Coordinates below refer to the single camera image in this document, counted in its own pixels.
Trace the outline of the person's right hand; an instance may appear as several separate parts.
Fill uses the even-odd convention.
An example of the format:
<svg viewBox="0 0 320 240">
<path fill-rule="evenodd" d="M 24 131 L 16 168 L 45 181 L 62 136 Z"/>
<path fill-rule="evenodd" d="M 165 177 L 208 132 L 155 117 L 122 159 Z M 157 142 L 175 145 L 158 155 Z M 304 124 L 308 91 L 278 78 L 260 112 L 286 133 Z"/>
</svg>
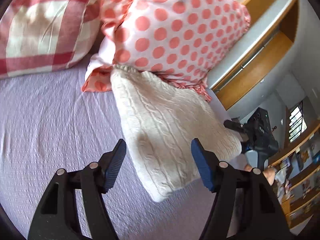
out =
<svg viewBox="0 0 320 240">
<path fill-rule="evenodd" d="M 244 170 L 247 172 L 250 172 L 252 169 L 253 169 L 253 167 L 248 164 L 244 167 Z M 263 175 L 267 179 L 268 183 L 272 186 L 274 183 L 275 175 L 276 175 L 275 169 L 274 168 L 267 168 L 263 171 Z"/>
</svg>

